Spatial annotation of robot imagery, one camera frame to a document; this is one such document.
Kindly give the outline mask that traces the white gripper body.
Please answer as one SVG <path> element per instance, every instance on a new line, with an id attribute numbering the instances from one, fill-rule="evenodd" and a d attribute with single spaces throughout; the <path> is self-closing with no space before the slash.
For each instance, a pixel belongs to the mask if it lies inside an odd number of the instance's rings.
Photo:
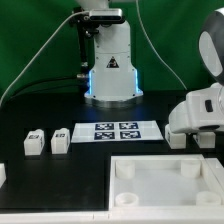
<path id="1" fill-rule="evenodd" d="M 191 91 L 169 115 L 173 133 L 224 132 L 224 86 Z"/>

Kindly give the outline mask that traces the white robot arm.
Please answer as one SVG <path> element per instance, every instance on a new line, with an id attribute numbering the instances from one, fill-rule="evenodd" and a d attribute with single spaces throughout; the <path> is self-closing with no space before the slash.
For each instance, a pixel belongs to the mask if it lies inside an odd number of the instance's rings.
<path id="1" fill-rule="evenodd" d="M 86 12 L 84 23 L 96 26 L 95 64 L 90 70 L 87 101 L 122 105 L 143 95 L 130 56 L 130 26 L 110 0 L 76 0 Z M 224 8 L 206 19 L 198 41 L 201 59 L 216 82 L 191 91 L 169 114 L 173 133 L 224 132 Z"/>

